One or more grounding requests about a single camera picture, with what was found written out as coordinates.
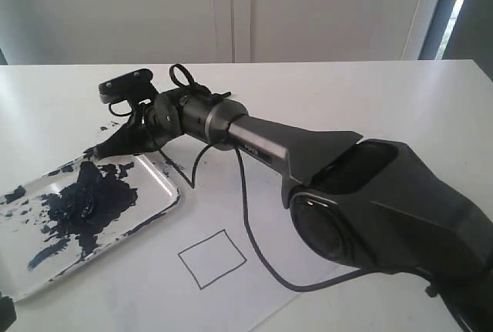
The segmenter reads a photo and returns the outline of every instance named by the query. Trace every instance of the black square outline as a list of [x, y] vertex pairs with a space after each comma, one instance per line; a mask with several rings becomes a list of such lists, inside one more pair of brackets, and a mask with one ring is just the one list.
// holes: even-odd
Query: black square outline
[[[194, 248], [195, 246], [198, 246], [200, 245], [201, 243], [204, 243], [208, 240], [211, 240], [212, 238], [214, 238], [215, 236], [221, 234], [221, 233], [224, 233], [226, 235], [226, 238], [231, 242], [231, 244], [233, 245], [233, 247], [236, 249], [236, 251], [238, 251], [238, 253], [241, 255], [241, 257], [243, 258], [243, 262], [240, 263], [239, 265], [235, 266], [233, 269], [230, 269], [228, 270], [227, 272], [225, 272], [224, 274], [221, 274], [220, 276], [214, 278], [213, 280], [211, 280], [209, 283], [206, 283], [205, 285], [203, 286], [200, 286], [200, 283], [199, 281], [197, 280], [197, 278], [195, 277], [195, 274], [193, 274], [193, 271], [189, 268], [188, 265], [186, 265], [186, 262], [185, 260], [182, 258], [182, 253], [184, 253], [185, 251], [188, 251], [192, 248]], [[238, 269], [239, 267], [241, 267], [242, 265], [244, 265], [246, 262], [247, 262], [247, 259], [246, 257], [241, 253], [240, 249], [234, 244], [234, 242], [231, 240], [230, 236], [228, 236], [228, 233], [226, 230], [220, 230], [219, 232], [217, 233], [214, 233], [212, 236], [209, 236], [207, 237], [205, 240], [201, 240], [195, 244], [193, 244], [192, 246], [190, 247], [187, 247], [185, 250], [181, 250], [179, 253], [178, 253], [178, 257], [180, 260], [182, 260], [182, 263], [183, 265], [185, 266], [185, 268], [190, 272], [190, 274], [192, 274], [192, 277], [193, 279], [195, 280], [195, 283], [197, 283], [197, 286], [199, 287], [199, 290], [203, 290], [204, 288], [206, 288], [207, 286], [210, 286], [212, 283], [216, 282], [217, 280], [223, 278], [224, 276], [228, 275], [229, 273], [233, 272], [234, 270]]]

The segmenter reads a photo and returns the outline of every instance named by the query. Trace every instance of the metal tray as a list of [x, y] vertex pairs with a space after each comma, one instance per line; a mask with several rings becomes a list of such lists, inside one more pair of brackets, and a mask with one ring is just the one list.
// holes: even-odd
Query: metal tray
[[0, 197], [0, 291], [21, 300], [179, 201], [145, 156], [81, 157]]

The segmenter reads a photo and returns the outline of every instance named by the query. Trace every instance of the table surface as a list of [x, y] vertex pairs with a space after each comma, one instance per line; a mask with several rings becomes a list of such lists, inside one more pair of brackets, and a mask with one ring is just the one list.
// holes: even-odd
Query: table surface
[[[0, 67], [0, 190], [35, 179], [94, 143], [95, 129], [108, 120], [97, 84], [141, 67], [154, 71], [158, 89], [169, 87], [168, 65]], [[493, 84], [472, 61], [195, 64], [189, 69], [213, 91], [232, 91], [252, 116], [406, 142], [438, 177], [493, 218], [493, 159], [487, 157], [493, 150]], [[90, 298], [90, 286], [76, 287], [73, 278], [46, 297], [18, 305], [20, 321], [12, 330], [34, 330], [53, 317], [71, 327], [97, 319], [101, 310]], [[426, 296], [426, 286], [408, 275], [370, 275], [303, 294], [256, 330], [459, 331], [441, 300]], [[43, 313], [49, 303], [80, 298], [88, 298], [84, 310]], [[111, 321], [100, 329], [115, 330]]]

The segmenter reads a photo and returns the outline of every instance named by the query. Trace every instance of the drawn square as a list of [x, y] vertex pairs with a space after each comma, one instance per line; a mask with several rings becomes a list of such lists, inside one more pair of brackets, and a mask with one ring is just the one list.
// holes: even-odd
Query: drawn square
[[186, 248], [178, 256], [201, 290], [247, 261], [226, 230]]

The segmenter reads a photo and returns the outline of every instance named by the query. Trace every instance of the white tray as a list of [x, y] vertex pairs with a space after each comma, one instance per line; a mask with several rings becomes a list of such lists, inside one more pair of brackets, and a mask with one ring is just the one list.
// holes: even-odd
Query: white tray
[[178, 200], [145, 156], [81, 157], [18, 187], [0, 197], [0, 291], [21, 300], [43, 289]]

